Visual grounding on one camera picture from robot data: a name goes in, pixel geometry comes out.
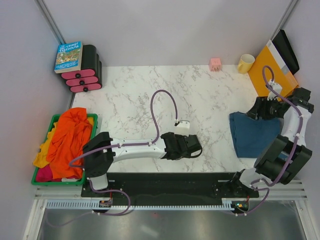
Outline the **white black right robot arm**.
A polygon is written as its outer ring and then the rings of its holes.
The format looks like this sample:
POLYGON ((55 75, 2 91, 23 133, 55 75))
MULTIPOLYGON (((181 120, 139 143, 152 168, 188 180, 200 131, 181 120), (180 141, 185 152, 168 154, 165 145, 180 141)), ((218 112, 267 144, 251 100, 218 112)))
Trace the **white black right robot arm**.
POLYGON ((287 101, 257 97, 247 112, 229 115, 232 142, 238 158, 255 158, 253 168, 243 169, 225 183, 235 197, 253 195, 251 184, 259 180, 288 184, 308 162, 312 151, 304 134, 314 105, 311 92, 296 88, 287 101))

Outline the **blue t shirt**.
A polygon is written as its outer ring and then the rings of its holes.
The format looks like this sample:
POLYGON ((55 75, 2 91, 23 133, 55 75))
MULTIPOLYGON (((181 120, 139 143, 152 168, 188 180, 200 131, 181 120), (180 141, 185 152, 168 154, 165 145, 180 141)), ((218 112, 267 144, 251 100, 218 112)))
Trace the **blue t shirt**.
POLYGON ((238 158, 257 158, 281 133, 281 121, 254 120, 242 112, 229 114, 233 147, 238 158))

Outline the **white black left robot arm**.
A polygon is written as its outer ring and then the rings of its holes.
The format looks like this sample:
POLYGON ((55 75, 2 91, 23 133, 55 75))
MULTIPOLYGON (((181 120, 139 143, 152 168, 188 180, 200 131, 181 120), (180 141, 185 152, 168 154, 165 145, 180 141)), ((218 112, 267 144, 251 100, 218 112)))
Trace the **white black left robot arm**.
POLYGON ((107 172, 113 163, 131 159, 193 159, 203 148, 195 134, 181 135, 167 132, 154 140, 125 140, 101 132, 83 147, 84 173, 92 191, 99 197, 110 191, 107 172))

